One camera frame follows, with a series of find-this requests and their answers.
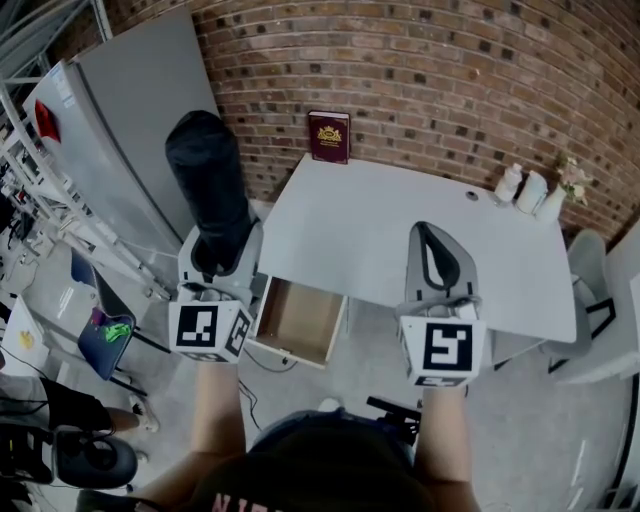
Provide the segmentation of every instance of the person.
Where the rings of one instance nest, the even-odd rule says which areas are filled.
[[[76,510],[479,511],[463,388],[424,392],[415,460],[392,428],[342,408],[303,412],[246,453],[236,365],[199,363],[190,453],[127,498],[83,492]]]
[[[131,411],[104,407],[96,398],[74,391],[47,378],[17,377],[2,373],[6,361],[0,350],[0,422],[54,430],[77,427],[87,432],[124,432],[159,428],[147,404],[130,395]]]

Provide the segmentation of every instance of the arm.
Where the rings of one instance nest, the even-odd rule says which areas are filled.
[[[221,462],[246,451],[236,365],[198,365],[191,452],[176,467],[131,494],[172,510],[191,498]]]
[[[415,469],[438,512],[479,511],[471,487],[464,388],[425,390]]]

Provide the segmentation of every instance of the red object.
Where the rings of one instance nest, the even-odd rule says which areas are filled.
[[[36,100],[36,124],[38,125],[38,135],[40,135],[40,138],[51,137],[58,144],[60,143],[55,117],[53,117],[51,111],[45,107],[44,103],[40,100]]]
[[[309,112],[309,138],[314,160],[349,163],[349,114]]]

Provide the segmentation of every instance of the white bottle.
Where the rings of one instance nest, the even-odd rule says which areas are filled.
[[[513,164],[511,167],[507,167],[494,192],[494,203],[499,207],[505,207],[510,204],[518,191],[518,185],[520,185],[521,181],[522,166]]]

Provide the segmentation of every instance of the green object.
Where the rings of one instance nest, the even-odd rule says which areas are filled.
[[[121,336],[129,336],[129,334],[131,334],[131,327],[127,324],[114,324],[105,327],[104,334],[107,338],[107,343],[113,343]]]

